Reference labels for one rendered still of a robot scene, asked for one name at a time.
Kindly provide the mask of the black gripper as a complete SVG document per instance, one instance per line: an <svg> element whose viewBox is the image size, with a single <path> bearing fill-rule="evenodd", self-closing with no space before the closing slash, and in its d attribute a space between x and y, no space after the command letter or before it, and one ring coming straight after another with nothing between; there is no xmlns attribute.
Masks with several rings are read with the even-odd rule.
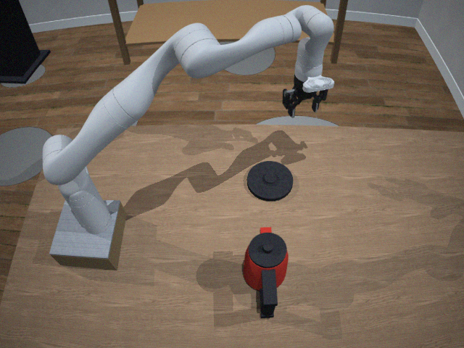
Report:
<svg viewBox="0 0 464 348"><path fill-rule="evenodd" d="M290 117L294 117L295 114L295 107L301 103L302 100L311 99L313 96L315 97L312 101L312 110L317 112L319 108L320 101L325 101L328 93L328 89L320 91L319 95L317 96L317 91L306 93L302 90L303 87L302 81L300 81L294 74L294 87L292 90L283 90L283 105L288 110L288 114ZM295 95L294 95L295 94ZM312 95L311 95L312 94ZM297 99L298 98L298 99ZM293 103L293 104L292 104Z"/></svg>

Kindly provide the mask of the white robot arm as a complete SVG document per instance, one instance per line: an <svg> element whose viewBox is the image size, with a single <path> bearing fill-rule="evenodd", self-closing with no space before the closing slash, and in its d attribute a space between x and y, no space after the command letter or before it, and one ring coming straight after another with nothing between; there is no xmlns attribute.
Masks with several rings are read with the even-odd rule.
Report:
<svg viewBox="0 0 464 348"><path fill-rule="evenodd" d="M164 77L180 63L190 77L205 78L258 52L294 42L302 31L310 37L299 42L294 74L304 82L303 91L333 88L334 81L321 75L324 51L334 24L313 6L303 5L285 15L261 20L239 41L224 45L219 44L206 25L193 23L175 33L107 93L73 140L55 135L46 141L43 145L46 180L58 185L82 228L91 234L103 233L112 216L91 180L87 165L146 113Z"/></svg>

